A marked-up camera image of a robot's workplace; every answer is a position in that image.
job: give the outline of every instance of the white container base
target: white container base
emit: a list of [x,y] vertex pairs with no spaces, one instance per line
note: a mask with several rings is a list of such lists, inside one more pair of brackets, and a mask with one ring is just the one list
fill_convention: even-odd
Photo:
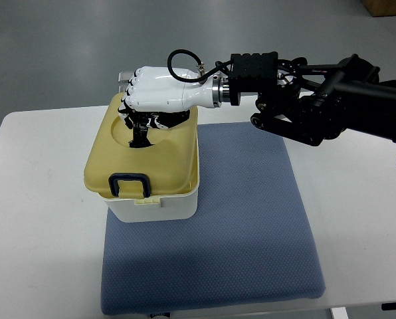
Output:
[[198,186],[186,194],[151,196],[146,199],[108,199],[101,196],[120,221],[167,221],[190,218],[197,211]]

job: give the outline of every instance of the yellow lid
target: yellow lid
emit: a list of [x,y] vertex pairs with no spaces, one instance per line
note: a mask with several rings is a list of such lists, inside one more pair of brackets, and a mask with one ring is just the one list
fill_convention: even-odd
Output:
[[[113,173],[140,173],[149,177],[152,195],[186,194],[198,182],[197,170],[197,107],[191,108],[189,119],[173,128],[150,128],[147,148],[130,148],[133,138],[118,116],[124,94],[113,97],[84,168],[84,184],[105,198],[114,198],[108,183]],[[144,198],[140,181],[119,181],[120,198]]]

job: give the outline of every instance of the white table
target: white table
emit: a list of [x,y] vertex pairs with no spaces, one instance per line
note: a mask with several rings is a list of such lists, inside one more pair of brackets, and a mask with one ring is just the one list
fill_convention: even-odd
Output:
[[[0,318],[105,318],[107,206],[83,184],[105,106],[17,112],[0,129]],[[240,107],[199,122],[248,121]],[[346,131],[313,148],[286,140],[327,289],[292,300],[174,312],[172,318],[396,302],[396,144]],[[126,318],[144,318],[140,315]]]

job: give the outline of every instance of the black cable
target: black cable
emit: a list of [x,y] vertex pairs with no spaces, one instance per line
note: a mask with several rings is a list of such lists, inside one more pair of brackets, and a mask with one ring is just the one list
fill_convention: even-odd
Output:
[[202,64],[202,62],[201,62],[201,59],[195,53],[193,53],[193,52],[191,52],[189,50],[178,49],[178,50],[174,50],[172,53],[170,53],[169,57],[167,58],[167,68],[169,69],[169,72],[170,72],[171,76],[174,77],[176,80],[178,80],[180,82],[186,82],[186,83],[197,83],[197,82],[202,82],[204,80],[207,80],[210,76],[212,76],[216,72],[219,72],[219,71],[224,72],[224,71],[226,71],[226,69],[227,69],[226,67],[233,63],[232,60],[229,60],[227,62],[221,63],[221,64],[217,65],[213,70],[210,70],[209,72],[205,73],[203,76],[200,76],[199,78],[182,78],[182,77],[178,76],[176,73],[174,73],[173,67],[171,65],[173,57],[175,55],[178,55],[178,54],[189,55],[192,58],[194,58],[195,61],[197,61],[198,64]]

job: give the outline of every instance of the gray floor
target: gray floor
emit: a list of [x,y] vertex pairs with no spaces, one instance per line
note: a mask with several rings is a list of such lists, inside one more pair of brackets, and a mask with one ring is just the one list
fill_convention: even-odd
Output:
[[[389,80],[396,78],[396,17],[372,18],[360,0],[0,0],[0,124],[16,111],[108,104],[119,71],[165,66],[179,48],[207,66],[231,53],[278,51],[313,64],[357,53]],[[181,58],[175,63],[193,67]],[[348,311],[353,319],[396,318],[378,305]]]

